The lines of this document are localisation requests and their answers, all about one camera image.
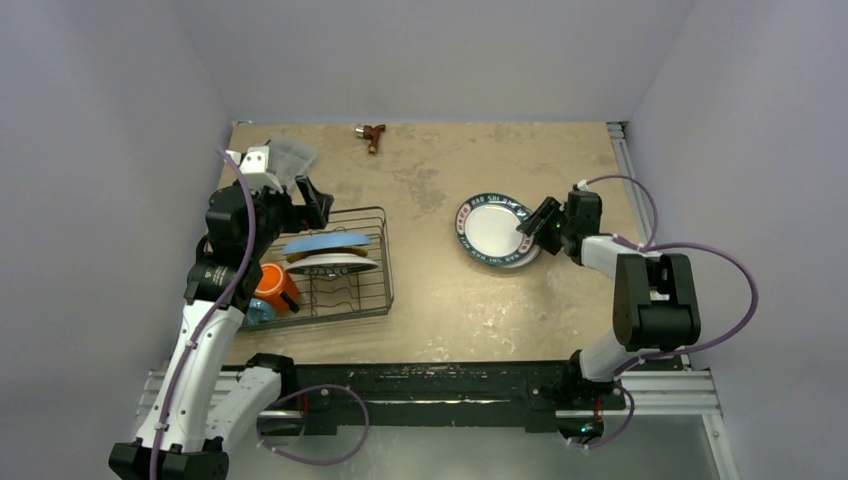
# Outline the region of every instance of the marble countertop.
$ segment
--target marble countertop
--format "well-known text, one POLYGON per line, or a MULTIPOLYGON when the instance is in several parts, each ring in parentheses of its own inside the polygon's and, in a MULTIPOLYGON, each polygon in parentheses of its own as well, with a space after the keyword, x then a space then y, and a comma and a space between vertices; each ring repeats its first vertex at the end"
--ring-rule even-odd
MULTIPOLYGON (((353 125, 239 124, 230 148, 281 132, 318 149, 309 175, 335 196, 334 209, 386 210, 395 302, 383 317, 240 332, 227 363, 256 352, 298 363, 568 358, 611 327, 610 279, 544 252, 516 271, 484 267, 454 232, 457 209, 477 193, 534 209, 581 179, 618 173, 603 123, 389 124, 376 156, 353 125)), ((233 179, 224 169, 221 185, 233 179)), ((622 182, 593 189, 602 231, 638 239, 622 182)))

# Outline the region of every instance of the blue plate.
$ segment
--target blue plate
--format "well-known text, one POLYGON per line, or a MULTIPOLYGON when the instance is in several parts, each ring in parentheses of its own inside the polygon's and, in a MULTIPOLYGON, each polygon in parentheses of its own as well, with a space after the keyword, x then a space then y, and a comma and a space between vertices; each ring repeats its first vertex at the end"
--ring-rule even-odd
POLYGON ((283 255, 324 250, 326 248, 361 247, 369 243, 371 243, 371 240, 361 233, 322 233, 291 242, 283 247, 283 255))

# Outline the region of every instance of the white wall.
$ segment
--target white wall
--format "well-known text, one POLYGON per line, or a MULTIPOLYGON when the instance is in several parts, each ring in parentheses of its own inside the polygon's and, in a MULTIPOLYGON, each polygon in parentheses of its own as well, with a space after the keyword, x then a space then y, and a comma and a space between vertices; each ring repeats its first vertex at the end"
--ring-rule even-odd
POLYGON ((173 0, 231 117, 621 120, 694 0, 173 0))
POLYGON ((104 478, 176 338, 228 119, 165 0, 3 2, 0 65, 1 476, 104 478))
MULTIPOLYGON (((842 0, 700 1, 628 129, 661 238, 724 247, 759 279, 750 328, 701 357, 746 479, 848 478, 846 23, 842 0)), ((695 266, 713 337, 748 294, 695 266)))

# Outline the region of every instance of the orange cup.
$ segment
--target orange cup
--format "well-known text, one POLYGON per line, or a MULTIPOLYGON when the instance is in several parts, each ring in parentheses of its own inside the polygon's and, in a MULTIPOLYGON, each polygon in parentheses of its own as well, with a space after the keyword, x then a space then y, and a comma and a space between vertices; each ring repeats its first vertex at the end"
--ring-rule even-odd
POLYGON ((297 297, 300 291, 283 267, 276 263, 262 264, 262 279, 256 287, 254 297, 271 304, 278 313, 291 310, 297 313, 297 297))

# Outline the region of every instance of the beige tabletop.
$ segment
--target beige tabletop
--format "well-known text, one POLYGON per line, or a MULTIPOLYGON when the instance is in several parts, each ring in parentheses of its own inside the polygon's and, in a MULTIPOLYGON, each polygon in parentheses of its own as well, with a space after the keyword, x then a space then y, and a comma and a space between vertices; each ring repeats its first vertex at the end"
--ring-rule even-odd
MULTIPOLYGON (((385 208, 395 302, 378 318, 240 332, 227 363, 256 352, 297 363, 559 359, 611 327, 610 279, 544 252, 516 271, 485 267, 454 231, 457 209, 477 193, 535 209, 546 196, 564 200, 581 179, 618 173, 604 124, 390 124, 376 156, 353 125, 239 124, 230 148, 277 133, 318 149, 309 176, 335 196, 334 209, 385 208)), ((221 185, 233 179, 225 169, 221 185)), ((637 240, 621 181, 593 189, 604 202, 602 231, 637 240)))

